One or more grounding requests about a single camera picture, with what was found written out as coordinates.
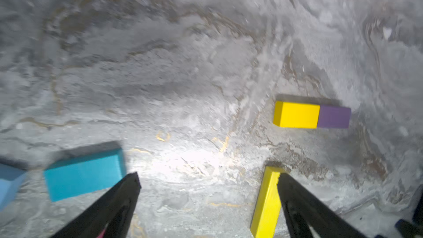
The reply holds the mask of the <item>short yellow block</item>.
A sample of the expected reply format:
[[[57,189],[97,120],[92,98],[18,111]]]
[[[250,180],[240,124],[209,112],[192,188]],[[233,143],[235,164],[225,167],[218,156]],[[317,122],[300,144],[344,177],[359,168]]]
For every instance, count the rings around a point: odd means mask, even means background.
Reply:
[[[273,124],[282,128],[315,129],[320,109],[319,105],[277,101]]]

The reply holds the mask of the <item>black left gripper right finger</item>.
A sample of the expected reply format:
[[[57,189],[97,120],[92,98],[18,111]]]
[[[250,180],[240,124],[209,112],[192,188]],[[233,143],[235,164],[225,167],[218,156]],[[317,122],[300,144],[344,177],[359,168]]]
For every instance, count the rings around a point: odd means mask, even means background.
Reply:
[[[281,174],[278,194],[292,238],[311,238],[311,228],[322,238],[363,238],[289,174]]]

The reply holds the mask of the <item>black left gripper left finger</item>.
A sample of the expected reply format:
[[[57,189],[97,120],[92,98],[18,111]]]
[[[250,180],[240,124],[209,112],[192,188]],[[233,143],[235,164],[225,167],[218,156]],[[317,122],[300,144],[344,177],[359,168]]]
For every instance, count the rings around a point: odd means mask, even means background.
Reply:
[[[141,191],[137,173],[126,175],[89,208],[53,235],[54,238],[125,238]]]

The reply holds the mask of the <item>purple short block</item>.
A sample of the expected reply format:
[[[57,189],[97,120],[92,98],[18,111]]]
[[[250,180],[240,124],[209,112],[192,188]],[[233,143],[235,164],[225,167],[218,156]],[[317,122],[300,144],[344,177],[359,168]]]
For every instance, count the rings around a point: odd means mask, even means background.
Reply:
[[[318,128],[349,128],[351,109],[340,106],[321,105]]]

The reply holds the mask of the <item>long yellow block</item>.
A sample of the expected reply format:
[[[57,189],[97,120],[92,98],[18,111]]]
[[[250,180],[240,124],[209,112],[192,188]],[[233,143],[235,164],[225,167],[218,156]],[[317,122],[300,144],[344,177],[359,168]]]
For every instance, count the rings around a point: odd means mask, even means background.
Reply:
[[[279,167],[266,166],[254,210],[250,231],[254,238],[272,238],[282,207],[278,182],[286,171]]]

